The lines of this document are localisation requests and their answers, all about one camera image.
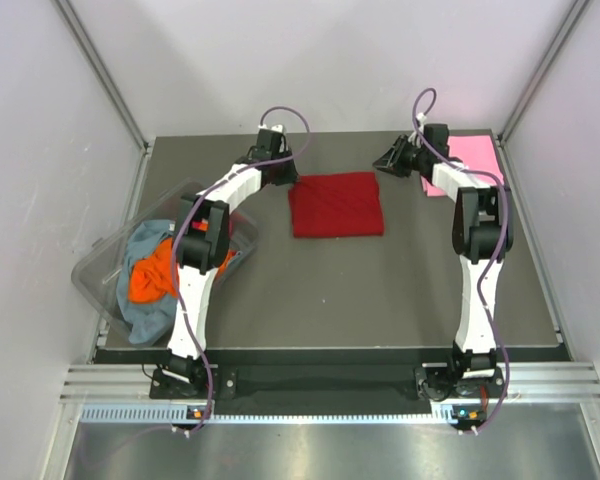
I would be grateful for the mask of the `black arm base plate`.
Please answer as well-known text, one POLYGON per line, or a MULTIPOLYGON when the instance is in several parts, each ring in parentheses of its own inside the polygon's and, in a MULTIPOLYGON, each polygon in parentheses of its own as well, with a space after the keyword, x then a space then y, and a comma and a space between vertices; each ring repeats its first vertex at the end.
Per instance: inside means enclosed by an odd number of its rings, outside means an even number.
POLYGON ((153 372, 149 397, 160 400, 215 401, 251 399, 262 394, 267 400, 291 394, 386 394, 407 401, 444 401, 450 398, 497 398, 504 387, 502 371, 486 378, 460 379, 446 365, 221 365, 208 380, 202 367, 186 379, 166 368, 153 372))

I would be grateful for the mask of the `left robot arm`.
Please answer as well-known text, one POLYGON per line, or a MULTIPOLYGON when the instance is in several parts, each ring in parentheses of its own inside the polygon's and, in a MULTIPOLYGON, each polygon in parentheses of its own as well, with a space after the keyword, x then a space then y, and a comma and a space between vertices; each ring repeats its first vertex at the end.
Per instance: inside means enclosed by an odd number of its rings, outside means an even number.
POLYGON ((164 375, 185 396, 200 394, 211 377, 205 357, 205 329, 213 284, 230 250, 231 215, 267 185, 298 179, 293 153, 281 124, 262 124, 247 154, 213 185, 180 200, 171 271, 176 314, 164 375))

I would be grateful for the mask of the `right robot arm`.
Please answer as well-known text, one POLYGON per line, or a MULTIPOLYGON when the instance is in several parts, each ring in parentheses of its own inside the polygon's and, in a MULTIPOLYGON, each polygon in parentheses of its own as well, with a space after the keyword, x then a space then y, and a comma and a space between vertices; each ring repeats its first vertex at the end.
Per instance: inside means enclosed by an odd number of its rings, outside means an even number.
POLYGON ((462 300, 445 388, 467 396, 497 375, 493 320, 499 275, 513 243, 512 208, 504 182, 451 157, 448 141, 445 124, 418 122, 373 167, 398 178, 416 172, 454 202, 451 241, 461 265, 462 300))

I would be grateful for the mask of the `red t shirt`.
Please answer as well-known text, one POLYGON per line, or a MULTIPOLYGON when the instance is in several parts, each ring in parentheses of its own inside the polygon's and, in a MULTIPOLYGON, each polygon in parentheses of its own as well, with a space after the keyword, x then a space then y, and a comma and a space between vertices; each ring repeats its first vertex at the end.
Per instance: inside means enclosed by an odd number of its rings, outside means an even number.
POLYGON ((289 190, 296 238, 382 236, 380 189, 372 172, 305 175, 289 190))

